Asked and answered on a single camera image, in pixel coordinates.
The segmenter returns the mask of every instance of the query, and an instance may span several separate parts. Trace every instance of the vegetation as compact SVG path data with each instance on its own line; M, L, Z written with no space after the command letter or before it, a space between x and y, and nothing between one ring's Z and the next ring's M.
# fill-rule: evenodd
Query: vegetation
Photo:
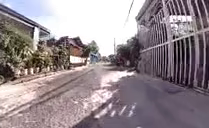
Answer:
M20 77L20 70L43 69L54 66L69 66L69 50L66 46L47 47L39 42L38 50L32 50L33 40L30 36L11 26L8 22L0 22L0 84Z
M140 45L136 37L132 37L126 44L117 46L117 55L109 56L112 63L120 63L125 65L127 61L130 62L131 67L136 67L140 56Z
M90 53L97 54L99 52L99 47L95 41L89 43L83 51L82 57L89 57Z
M0 22L0 78L11 78L32 55L32 39L7 22Z

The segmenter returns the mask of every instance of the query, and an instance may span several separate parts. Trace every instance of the roof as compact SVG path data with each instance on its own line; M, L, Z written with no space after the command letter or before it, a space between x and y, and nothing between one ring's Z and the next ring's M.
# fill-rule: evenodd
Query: roof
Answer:
M19 14L18 12L8 8L7 6L3 5L0 3L0 11L5 12L13 17L18 18L19 20L22 20L32 26L38 27L40 29L42 29L43 31L46 31L47 33L50 33L50 30L48 30L47 28L45 28L44 26L36 23L35 21L23 16L22 14Z
M82 43L80 37L69 38L68 36L63 36L56 43L60 44L62 42L69 43L69 44L71 44L75 47L78 47L78 48L84 48L85 47L85 45Z
M76 43L78 46L80 46L80 47L82 47L82 48L85 47L85 45L82 43L80 37L75 37L75 38L72 38L72 39L75 41L75 43Z

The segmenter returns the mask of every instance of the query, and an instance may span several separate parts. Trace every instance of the power line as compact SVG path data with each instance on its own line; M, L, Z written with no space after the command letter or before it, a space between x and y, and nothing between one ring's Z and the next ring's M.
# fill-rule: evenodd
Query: power line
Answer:
M134 5L134 0L132 0L132 3L131 3L131 5L130 5L130 9L129 9L129 12L128 12L128 15L127 15L127 19L126 19L126 21L125 21L125 23L124 23L124 26L123 26L123 27L125 27L125 26L126 26L126 24L127 24L128 20L129 20L129 17L130 17L130 12L131 12L131 10L132 10L133 5Z

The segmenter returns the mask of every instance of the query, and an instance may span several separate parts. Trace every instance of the building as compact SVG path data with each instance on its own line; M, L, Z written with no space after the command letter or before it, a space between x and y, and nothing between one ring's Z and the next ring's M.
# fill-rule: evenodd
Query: building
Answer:
M19 14L18 12L0 3L0 20L8 21L12 26L29 35L33 39L33 48L37 49L39 40L46 40L50 37L50 31L33 20Z
M209 93L209 0L146 0L136 20L140 71Z
M71 65L80 65L85 63L85 58L81 57L85 45L82 43L80 37L69 38L68 36L61 37L57 42L69 47L70 50L70 63Z

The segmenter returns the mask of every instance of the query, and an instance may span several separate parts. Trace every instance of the fence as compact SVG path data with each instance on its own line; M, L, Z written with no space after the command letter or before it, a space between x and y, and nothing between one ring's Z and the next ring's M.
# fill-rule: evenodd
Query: fence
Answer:
M141 72L209 92L209 0L152 0L137 20Z

